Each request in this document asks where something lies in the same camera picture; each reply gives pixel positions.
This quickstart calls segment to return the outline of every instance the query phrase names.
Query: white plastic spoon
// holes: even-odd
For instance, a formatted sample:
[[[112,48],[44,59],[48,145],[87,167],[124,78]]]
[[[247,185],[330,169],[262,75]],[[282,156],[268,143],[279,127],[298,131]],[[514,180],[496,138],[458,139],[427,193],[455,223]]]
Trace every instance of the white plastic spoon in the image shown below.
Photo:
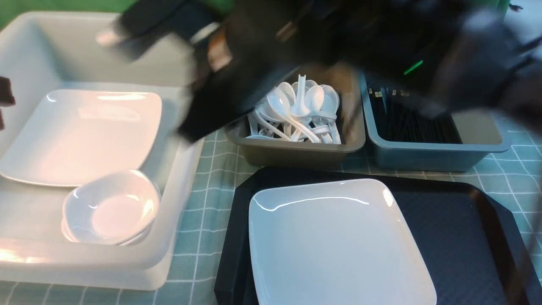
[[[292,84],[292,88],[294,88],[294,92],[295,94],[297,95],[297,92],[298,92],[298,89],[299,89],[299,83],[296,81],[295,83]],[[309,90],[310,88],[307,87],[307,84],[305,84],[305,93],[307,93],[307,91]]]
[[[322,125],[322,126],[314,127],[313,129],[311,129],[311,131],[315,135],[328,135],[329,136],[330,127],[327,126],[327,125]],[[306,138],[307,137],[305,135],[301,135],[301,137],[299,137],[299,139],[306,139]]]
[[[288,102],[290,103],[290,106],[293,106],[295,104],[295,91],[294,88],[287,82],[281,82],[277,88],[279,88],[286,97],[288,98]],[[292,126],[288,123],[284,123],[282,126],[282,129],[284,130],[284,133],[287,136],[292,135]]]
[[[250,135],[254,136],[258,134],[258,122],[254,117],[254,114],[251,112],[247,115],[248,125],[250,127]]]
[[[264,98],[258,106],[256,107],[258,112],[260,113],[260,116],[264,118],[265,120],[271,121],[273,123],[282,123],[280,117],[278,117],[273,109],[271,109],[271,106],[267,103],[267,98]]]
[[[314,111],[319,111],[322,107],[322,104],[324,103],[324,89],[321,86],[313,86],[307,91],[307,94],[305,95],[305,106],[309,109],[310,113]],[[304,125],[307,125],[311,122],[311,119],[305,119],[302,123]],[[299,140],[299,137],[301,136],[301,131],[296,130],[294,134],[292,135],[291,141],[297,142]],[[331,136],[323,136],[322,139],[325,143],[333,143],[333,139]]]
[[[325,96],[321,111],[327,113],[334,113],[335,115],[337,115],[337,110],[339,109],[339,94],[331,86],[324,85],[322,86],[322,88],[324,89]],[[331,129],[331,137],[333,138],[333,143],[341,144],[340,133],[337,129],[337,124],[335,120],[328,119],[328,125]]]
[[[260,111],[258,109],[256,109],[256,111],[254,111],[254,117],[256,117],[256,120],[258,121],[258,124],[262,125],[263,127],[269,129],[270,131],[274,132],[276,135],[278,135],[279,137],[287,140],[287,141],[290,141],[290,137],[288,137],[287,135],[285,135],[282,131],[278,130],[277,127],[271,125],[269,122],[267,122],[266,120],[264,120],[261,116],[260,116]]]
[[[320,143],[320,138],[318,138],[317,135],[311,132],[310,129],[307,128],[307,126],[301,124],[300,122],[292,118],[292,115],[290,113],[290,104],[282,91],[280,91],[278,88],[275,88],[272,93],[267,94],[267,102],[269,103],[271,109],[273,109],[275,114],[281,117],[283,122],[287,122],[295,128],[300,129],[302,133],[307,135],[308,139],[311,142]]]
[[[305,105],[305,79],[307,77],[305,75],[299,76],[298,78],[298,92],[295,95],[295,103],[294,105],[289,109],[289,112],[291,113],[291,116],[298,121],[301,121],[304,117],[308,116],[308,114],[311,112],[307,106]]]
[[[310,88],[312,88],[312,87],[314,87],[314,86],[318,86],[318,84],[317,84],[314,80],[312,80],[312,79],[307,79],[307,80],[305,81],[305,87],[308,87],[308,88],[310,89]]]
[[[337,115],[330,113],[330,112],[324,112],[324,111],[311,111],[311,114],[308,115],[309,118],[319,118],[319,119],[325,119],[325,120],[336,120]]]

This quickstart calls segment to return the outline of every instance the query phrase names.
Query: plastic bin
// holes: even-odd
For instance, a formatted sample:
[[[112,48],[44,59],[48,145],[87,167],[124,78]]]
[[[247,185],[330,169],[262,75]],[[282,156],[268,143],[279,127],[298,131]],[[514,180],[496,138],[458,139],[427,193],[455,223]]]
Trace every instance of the plastic bin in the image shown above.
[[[331,68],[303,66],[292,74],[288,81],[297,81],[298,74],[306,74],[307,79],[332,86],[341,96],[337,126],[343,144],[247,139],[245,137],[249,135],[249,128],[245,118],[229,128],[226,137],[239,145],[239,152],[248,163],[256,166],[333,168],[338,166],[347,154],[361,149],[365,144],[363,112],[360,110],[354,113],[356,105],[360,103],[358,73],[343,63]],[[353,125],[352,130],[345,134],[343,127],[347,124]]]
[[[367,133],[375,144],[376,163],[381,168],[468,171],[487,154],[501,153],[511,146],[510,140],[502,136],[491,113],[483,110],[452,114],[463,144],[386,141],[377,132],[363,75],[359,76],[359,80]]]

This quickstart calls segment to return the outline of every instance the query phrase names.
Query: black serving tray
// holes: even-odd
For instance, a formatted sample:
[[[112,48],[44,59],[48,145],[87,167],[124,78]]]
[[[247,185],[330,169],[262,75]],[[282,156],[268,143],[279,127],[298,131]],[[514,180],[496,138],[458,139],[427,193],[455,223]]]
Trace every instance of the black serving tray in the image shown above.
[[[512,213],[478,188],[458,182],[282,168],[261,169],[235,190],[215,283],[218,304],[258,304],[248,239],[248,207],[256,192],[361,178],[382,181],[393,192],[431,274],[438,305],[512,305],[506,287],[525,246]],[[522,287],[520,303],[513,305],[542,304],[542,288],[532,264]]]

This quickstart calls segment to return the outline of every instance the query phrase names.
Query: small white bowl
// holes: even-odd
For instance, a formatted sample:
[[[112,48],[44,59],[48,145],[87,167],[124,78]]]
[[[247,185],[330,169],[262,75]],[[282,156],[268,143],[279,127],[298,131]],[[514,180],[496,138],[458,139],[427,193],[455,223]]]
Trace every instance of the small white bowl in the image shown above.
[[[152,224],[149,225],[145,230],[143,230],[143,232],[141,232],[141,234],[137,235],[136,237],[128,240],[127,242],[124,242],[122,244],[119,244],[119,246],[128,246],[128,245],[134,245],[134,244],[137,244],[138,242],[140,242],[144,237],[146,237],[148,235],[148,233],[151,231],[151,228],[152,228]],[[65,219],[62,219],[62,224],[61,224],[61,227],[60,227],[61,231],[62,231],[62,234],[64,235],[64,237],[66,237],[67,240],[69,240],[70,242],[72,243],[77,243],[77,239],[75,239],[75,237],[73,237],[73,234],[72,232],[69,230],[68,228],[68,225],[66,224],[66,220]]]
[[[142,172],[107,175],[74,189],[62,214],[73,242],[120,245],[154,221],[160,192]]]

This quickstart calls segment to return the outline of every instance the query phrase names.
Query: white plate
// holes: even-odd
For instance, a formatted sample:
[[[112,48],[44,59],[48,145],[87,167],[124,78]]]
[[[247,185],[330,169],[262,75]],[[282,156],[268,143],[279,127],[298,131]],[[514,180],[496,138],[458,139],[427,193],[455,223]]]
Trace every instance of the white plate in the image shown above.
[[[389,189],[373,179],[266,189],[249,208],[261,305],[434,305],[437,297]]]
[[[154,93],[51,91],[0,160],[0,174],[36,185],[76,187],[138,169],[161,115],[162,99]]]

